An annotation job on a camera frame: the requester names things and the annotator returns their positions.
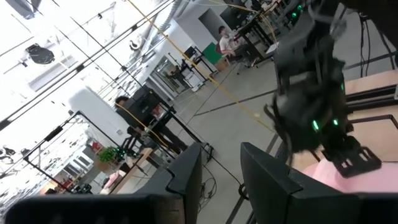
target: box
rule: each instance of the box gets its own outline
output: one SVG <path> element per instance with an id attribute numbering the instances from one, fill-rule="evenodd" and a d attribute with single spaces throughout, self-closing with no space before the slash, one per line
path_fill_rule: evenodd
<path id="1" fill-rule="evenodd" d="M 217 68 L 219 72 L 222 72 L 224 69 L 229 67 L 229 64 L 225 58 L 222 58 L 214 66 Z"/>

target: wooden desk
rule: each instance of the wooden desk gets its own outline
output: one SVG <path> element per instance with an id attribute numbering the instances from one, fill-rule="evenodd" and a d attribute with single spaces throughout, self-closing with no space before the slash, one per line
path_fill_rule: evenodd
<path id="1" fill-rule="evenodd" d="M 151 148 L 145 148 L 144 150 L 142 150 L 141 154 L 142 157 L 135 161 L 135 163 L 137 164 L 137 166 L 141 166 L 141 164 L 147 160 L 147 158 L 149 157 L 149 155 L 152 153 L 152 149 Z M 113 191 L 111 192 L 111 194 L 117 194 L 122 188 L 123 186 L 127 183 L 127 181 L 130 180 L 130 178 L 134 178 L 134 174 L 136 173 L 136 171 L 138 170 L 137 166 L 134 166 L 130 172 L 128 172 L 123 179 L 120 181 L 120 183 L 113 189 Z"/>
<path id="2" fill-rule="evenodd" d="M 346 94 L 372 90 L 383 86 L 398 84 L 398 70 L 382 72 L 345 83 Z M 372 116 L 392 114 L 398 119 L 398 106 L 387 106 L 371 110 L 356 111 L 348 119 L 368 118 Z M 354 124 L 352 135 L 364 146 L 372 150 L 382 161 L 398 161 L 398 130 L 389 120 L 372 121 Z M 315 158 L 309 153 L 294 155 L 293 167 L 303 171 L 309 165 L 316 163 Z"/>

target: potted plant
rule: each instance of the potted plant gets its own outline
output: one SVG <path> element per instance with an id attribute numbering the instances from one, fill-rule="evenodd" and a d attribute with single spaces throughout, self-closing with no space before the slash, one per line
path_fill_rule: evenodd
<path id="1" fill-rule="evenodd" d="M 101 150 L 101 152 L 98 154 L 98 159 L 101 162 L 113 162 L 115 156 L 116 156 L 115 148 L 110 146 Z"/>
<path id="2" fill-rule="evenodd" d="M 114 147 L 106 147 L 102 149 L 97 155 L 98 158 L 95 160 L 94 165 L 102 172 L 107 174 L 112 171 L 112 165 L 116 157 Z"/>

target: workbench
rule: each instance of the workbench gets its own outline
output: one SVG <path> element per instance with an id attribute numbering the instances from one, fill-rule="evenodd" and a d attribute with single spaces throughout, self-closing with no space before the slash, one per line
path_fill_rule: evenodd
<path id="1" fill-rule="evenodd" d="M 349 95 L 393 84 L 398 84 L 398 70 L 347 81 L 345 83 L 345 91 Z M 348 116 L 348 119 L 354 120 L 387 114 L 391 114 L 395 119 L 398 119 L 398 106 L 355 111 Z M 362 145 L 370 148 L 382 161 L 398 161 L 398 150 L 396 149 L 398 130 L 389 119 L 354 124 L 352 135 Z M 320 151 L 317 152 L 317 155 L 320 159 L 323 158 L 323 154 Z M 311 153 L 303 152 L 294 155 L 292 166 L 299 171 L 303 171 L 316 162 L 317 160 Z"/>

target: man sitting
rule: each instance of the man sitting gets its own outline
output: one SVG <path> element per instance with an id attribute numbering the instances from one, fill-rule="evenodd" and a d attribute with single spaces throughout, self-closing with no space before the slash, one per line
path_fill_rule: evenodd
<path id="1" fill-rule="evenodd" d="M 220 40 L 220 50 L 222 54 L 247 58 L 250 60 L 251 66 L 259 60 L 257 50 L 252 49 L 248 44 L 242 44 L 235 41 L 234 36 L 228 33 L 225 26 L 220 26 L 220 28 L 218 28 L 218 32 L 222 35 Z"/>

